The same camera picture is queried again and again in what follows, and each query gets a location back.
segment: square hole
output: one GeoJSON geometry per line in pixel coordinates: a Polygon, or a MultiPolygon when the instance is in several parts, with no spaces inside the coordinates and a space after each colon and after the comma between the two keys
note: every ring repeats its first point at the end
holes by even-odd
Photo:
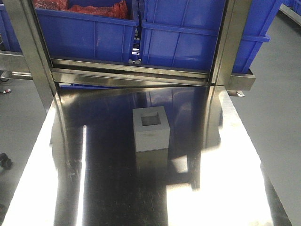
{"type": "Polygon", "coordinates": [[[147,112],[141,114],[142,126],[160,125],[161,120],[158,112],[147,112]]]}

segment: metal post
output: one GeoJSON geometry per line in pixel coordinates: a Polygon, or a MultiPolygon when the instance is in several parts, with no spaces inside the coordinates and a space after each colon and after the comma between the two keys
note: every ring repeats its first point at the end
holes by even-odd
{"type": "Polygon", "coordinates": [[[3,0],[46,111],[56,94],[51,60],[31,0],[3,0]]]}
{"type": "Polygon", "coordinates": [[[227,0],[209,82],[227,88],[252,0],[227,0]]]}

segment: red material in crate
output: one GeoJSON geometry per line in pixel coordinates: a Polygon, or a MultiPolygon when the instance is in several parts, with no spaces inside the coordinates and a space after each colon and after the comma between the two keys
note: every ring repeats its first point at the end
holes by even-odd
{"type": "Polygon", "coordinates": [[[94,6],[82,7],[79,5],[74,5],[66,11],[98,15],[98,16],[109,16],[109,17],[114,17],[119,19],[128,18],[127,3],[125,0],[115,3],[112,7],[94,7],[94,6]]]}
{"type": "Polygon", "coordinates": [[[33,0],[36,8],[45,8],[52,10],[66,10],[68,9],[68,0],[33,0]]]}

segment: black object on floor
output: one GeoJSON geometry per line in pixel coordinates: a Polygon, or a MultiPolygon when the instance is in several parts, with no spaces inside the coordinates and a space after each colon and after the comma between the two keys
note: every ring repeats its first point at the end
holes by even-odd
{"type": "Polygon", "coordinates": [[[0,204],[0,225],[2,225],[3,223],[6,212],[7,208],[4,205],[0,204]]]}
{"type": "Polygon", "coordinates": [[[5,169],[11,169],[12,161],[5,153],[0,154],[0,165],[5,169]]]}

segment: reflective metal surface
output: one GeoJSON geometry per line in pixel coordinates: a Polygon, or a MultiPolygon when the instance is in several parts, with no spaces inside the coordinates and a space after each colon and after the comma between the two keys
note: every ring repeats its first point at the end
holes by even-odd
{"type": "Polygon", "coordinates": [[[125,72],[125,71],[107,73],[107,72],[93,72],[93,71],[53,68],[52,75],[55,81],[59,80],[60,82],[64,82],[62,78],[67,78],[67,77],[76,78],[78,76],[85,76],[85,77],[109,78],[109,79],[119,79],[119,80],[124,79],[124,80],[128,80],[129,83],[131,81],[152,81],[152,82],[181,84],[181,85],[199,85],[199,86],[208,85],[206,79],[188,78],[188,77],[163,75],[163,74],[132,73],[132,72],[125,72]]]}
{"type": "Polygon", "coordinates": [[[252,0],[227,0],[209,81],[228,89],[252,0]]]}
{"type": "Polygon", "coordinates": [[[19,73],[19,72],[8,72],[4,71],[1,75],[4,79],[24,79],[32,80],[32,75],[30,73],[19,73]]]}
{"type": "Polygon", "coordinates": [[[208,73],[190,70],[182,68],[171,68],[171,67],[159,67],[159,66],[150,66],[150,65],[133,65],[125,64],[118,62],[105,62],[105,61],[86,61],[78,59],[52,59],[54,68],[69,68],[79,70],[83,68],[85,71],[104,69],[106,72],[112,71],[126,71],[126,72],[137,72],[137,73],[151,73],[151,74],[163,74],[163,75],[174,75],[181,77],[194,77],[208,79],[208,73]]]}
{"type": "Polygon", "coordinates": [[[249,70],[248,74],[233,73],[230,76],[228,90],[250,90],[255,82],[256,77],[249,70]]]}
{"type": "Polygon", "coordinates": [[[22,53],[0,51],[0,70],[28,73],[29,69],[22,53]]]}
{"type": "Polygon", "coordinates": [[[56,93],[56,86],[51,76],[51,61],[32,1],[3,0],[3,3],[42,104],[47,111],[56,93]]]}
{"type": "Polygon", "coordinates": [[[60,90],[3,226],[272,226],[260,165],[224,87],[60,90]],[[132,109],[154,106],[167,160],[135,154],[132,109]]]}

